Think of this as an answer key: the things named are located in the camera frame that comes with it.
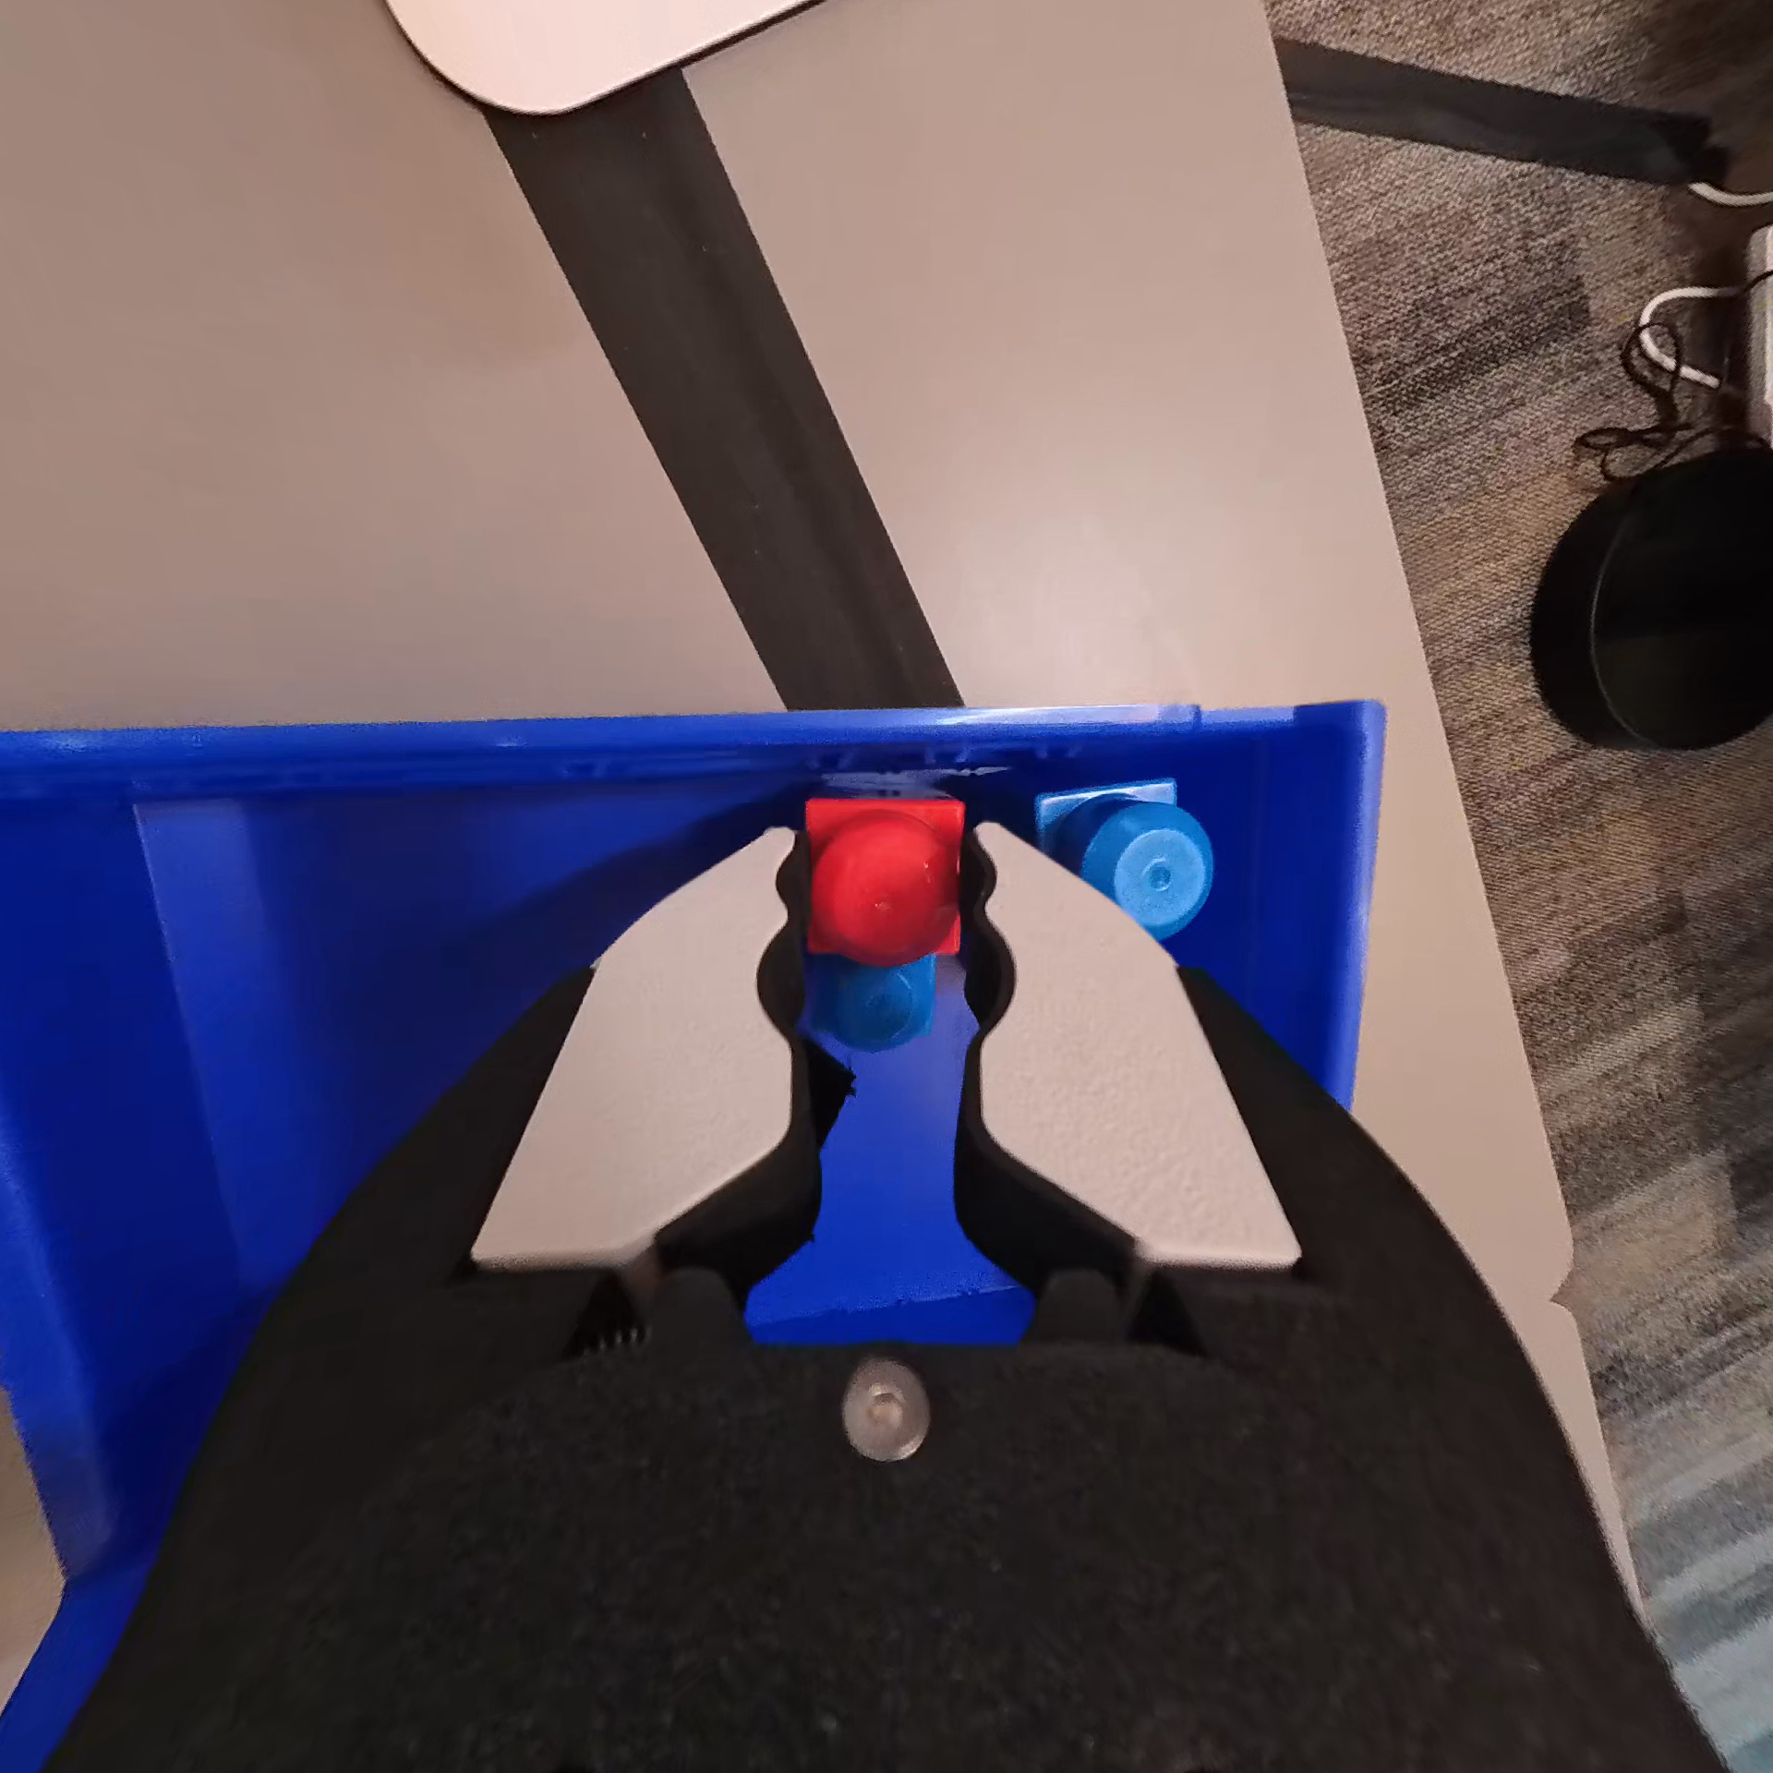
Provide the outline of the red one-stud mega block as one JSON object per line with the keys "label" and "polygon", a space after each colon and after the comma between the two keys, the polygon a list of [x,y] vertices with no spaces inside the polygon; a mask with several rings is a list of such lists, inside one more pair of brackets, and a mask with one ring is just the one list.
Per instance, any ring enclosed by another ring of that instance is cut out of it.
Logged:
{"label": "red one-stud mega block", "polygon": [[965,830],[945,795],[811,798],[808,952],[873,968],[958,955]]}

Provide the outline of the blue plastic bin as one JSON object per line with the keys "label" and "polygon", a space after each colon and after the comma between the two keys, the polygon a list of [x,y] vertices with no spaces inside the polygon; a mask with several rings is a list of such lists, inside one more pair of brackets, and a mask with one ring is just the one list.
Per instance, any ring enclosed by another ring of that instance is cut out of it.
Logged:
{"label": "blue plastic bin", "polygon": [[5,1705],[41,1769],[142,1596],[252,1332],[344,1198],[653,903],[814,795],[1173,783],[1167,952],[1342,1106],[1384,710],[1330,701],[5,735],[5,1391],[64,1601]]}

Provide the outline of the white sign stand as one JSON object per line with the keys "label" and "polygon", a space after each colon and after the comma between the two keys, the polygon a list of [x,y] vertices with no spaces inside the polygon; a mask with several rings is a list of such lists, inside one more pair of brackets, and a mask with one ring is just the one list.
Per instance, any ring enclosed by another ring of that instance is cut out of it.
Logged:
{"label": "white sign stand", "polygon": [[389,3],[409,48],[463,96],[560,117],[740,41],[802,3]]}

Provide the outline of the blue one-stud mega block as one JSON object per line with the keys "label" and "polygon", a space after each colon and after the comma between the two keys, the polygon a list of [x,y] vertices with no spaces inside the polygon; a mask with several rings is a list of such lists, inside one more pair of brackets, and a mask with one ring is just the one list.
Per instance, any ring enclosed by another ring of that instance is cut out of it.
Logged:
{"label": "blue one-stud mega block", "polygon": [[1212,892],[1212,840],[1175,779],[1040,791],[1035,840],[1157,942],[1180,936]]}

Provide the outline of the black round waste bin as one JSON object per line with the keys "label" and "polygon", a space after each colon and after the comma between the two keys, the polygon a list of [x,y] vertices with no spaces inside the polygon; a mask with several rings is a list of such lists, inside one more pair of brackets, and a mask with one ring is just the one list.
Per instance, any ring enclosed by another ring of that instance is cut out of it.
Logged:
{"label": "black round waste bin", "polygon": [[1596,747],[1695,752],[1772,717],[1772,455],[1615,484],[1552,548],[1528,617],[1538,696]]}

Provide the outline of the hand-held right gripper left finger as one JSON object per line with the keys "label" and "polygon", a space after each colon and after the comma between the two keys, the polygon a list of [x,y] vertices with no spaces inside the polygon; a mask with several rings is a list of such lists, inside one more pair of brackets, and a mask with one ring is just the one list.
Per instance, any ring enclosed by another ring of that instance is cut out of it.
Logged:
{"label": "hand-held right gripper left finger", "polygon": [[723,1276],[737,1300],[813,1242],[823,1111],[802,1027],[808,844],[768,827],[593,964],[476,1242],[498,1276]]}

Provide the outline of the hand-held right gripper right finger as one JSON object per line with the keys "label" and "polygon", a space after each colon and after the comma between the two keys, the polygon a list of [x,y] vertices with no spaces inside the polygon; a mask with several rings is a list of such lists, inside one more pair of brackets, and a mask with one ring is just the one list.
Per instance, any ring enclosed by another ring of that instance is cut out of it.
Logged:
{"label": "hand-held right gripper right finger", "polygon": [[957,1216],[1031,1293],[1096,1271],[1279,1276],[1298,1235],[1165,948],[1004,826],[962,855]]}

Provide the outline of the blue two-stud mega block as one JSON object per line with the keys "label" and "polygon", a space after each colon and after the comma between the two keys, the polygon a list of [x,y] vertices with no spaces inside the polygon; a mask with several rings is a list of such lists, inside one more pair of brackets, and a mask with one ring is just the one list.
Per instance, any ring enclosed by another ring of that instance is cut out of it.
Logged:
{"label": "blue two-stud mega block", "polygon": [[804,1022],[842,1049],[881,1053],[930,1032],[939,958],[873,966],[842,956],[807,958]]}

